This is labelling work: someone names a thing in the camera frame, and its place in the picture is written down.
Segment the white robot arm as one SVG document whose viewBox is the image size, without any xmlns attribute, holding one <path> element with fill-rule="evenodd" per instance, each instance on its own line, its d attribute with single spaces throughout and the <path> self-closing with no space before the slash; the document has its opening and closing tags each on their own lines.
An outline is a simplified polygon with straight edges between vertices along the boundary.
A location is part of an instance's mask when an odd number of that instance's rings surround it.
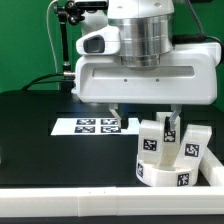
<svg viewBox="0 0 224 224">
<path fill-rule="evenodd" d="M 76 0 L 107 8 L 107 25 L 76 42 L 76 88 L 84 102 L 169 104 L 174 123 L 184 104 L 217 97 L 222 48 L 204 32 L 173 34 L 173 0 Z"/>
</svg>

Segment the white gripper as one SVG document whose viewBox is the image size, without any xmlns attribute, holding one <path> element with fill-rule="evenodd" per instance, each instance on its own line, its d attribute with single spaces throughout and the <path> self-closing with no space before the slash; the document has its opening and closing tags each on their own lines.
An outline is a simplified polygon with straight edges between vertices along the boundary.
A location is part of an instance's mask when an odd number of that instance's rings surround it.
<svg viewBox="0 0 224 224">
<path fill-rule="evenodd" d="M 127 129 L 129 122 L 116 103 L 172 104 L 164 129 L 174 131 L 181 104 L 208 105 L 217 98 L 219 44 L 177 45 L 151 67 L 122 65 L 120 48 L 116 27 L 89 33 L 76 42 L 81 57 L 75 67 L 78 97 L 84 102 L 112 103 L 109 111 L 119 128 Z"/>
</svg>

